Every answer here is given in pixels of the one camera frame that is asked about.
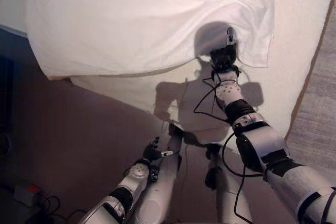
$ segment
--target white sheet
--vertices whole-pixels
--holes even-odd
[[[148,73],[223,47],[235,29],[238,55],[266,67],[274,29],[273,0],[27,0],[28,38],[49,78]]]
[[[248,100],[252,104],[263,100],[259,112],[282,135],[289,129],[291,114],[318,45],[329,3],[330,0],[275,0],[275,36],[269,49],[268,68],[241,66],[246,74],[242,73],[240,83],[248,82],[249,76],[249,81],[259,82],[262,90],[260,99],[260,92],[248,87]],[[71,80],[76,85],[154,113],[162,119],[169,117],[180,122],[186,130],[196,133],[200,141],[219,141],[227,135],[227,127],[207,116],[192,113],[192,108],[208,90],[195,77],[200,68],[194,60],[170,72],[147,77],[91,76]],[[206,67],[203,69],[202,76],[209,74]],[[161,110],[155,110],[155,104]]]

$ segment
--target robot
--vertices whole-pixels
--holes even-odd
[[[215,84],[212,91],[215,92],[217,105],[227,116],[225,121],[234,131],[229,139],[236,136],[244,163],[243,174],[238,174],[220,157],[221,146],[210,144],[207,147],[210,165],[205,184],[216,189],[218,222],[252,223],[241,188],[245,177],[262,176],[298,223],[336,224],[336,211],[333,211],[336,209],[335,185],[313,168],[291,159],[284,138],[244,99],[237,81],[240,71],[234,65],[236,50],[232,28],[227,30],[226,47],[212,51],[210,57],[213,66],[211,79]],[[157,138],[151,142],[145,148],[143,157],[129,169],[114,191],[92,208],[80,223],[165,222],[181,163],[179,152],[184,134],[171,124],[169,135],[167,151],[156,149]],[[161,159],[160,165],[152,165],[157,159]],[[246,168],[256,174],[246,175]],[[240,186],[229,172],[242,177]]]

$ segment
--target gray carpet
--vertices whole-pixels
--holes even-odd
[[[336,170],[335,4],[287,144],[292,157]]]

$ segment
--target floor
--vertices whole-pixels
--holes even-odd
[[[336,5],[287,144],[305,164],[336,170]]]
[[[160,133],[161,121],[65,80],[49,81],[21,37],[0,31],[0,42],[0,54],[20,62],[14,77],[13,149],[0,161],[2,181],[25,179],[57,195],[64,216],[77,208],[90,209]],[[189,145],[187,158],[184,150],[185,145],[169,221],[215,222],[215,192],[204,185],[205,150]],[[242,168],[237,156],[227,155],[234,169]],[[244,193],[254,223],[294,223],[261,178],[246,180]]]

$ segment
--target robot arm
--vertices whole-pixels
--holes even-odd
[[[211,52],[212,77],[244,164],[263,174],[299,223],[336,223],[336,188],[313,168],[293,161],[284,138],[244,100],[232,43],[227,47]]]
[[[144,150],[143,157],[130,169],[126,177],[108,196],[104,197],[80,221],[85,224],[121,224],[127,214],[146,189],[150,174],[150,164],[153,160],[174,154],[173,151],[157,151],[158,137]]]

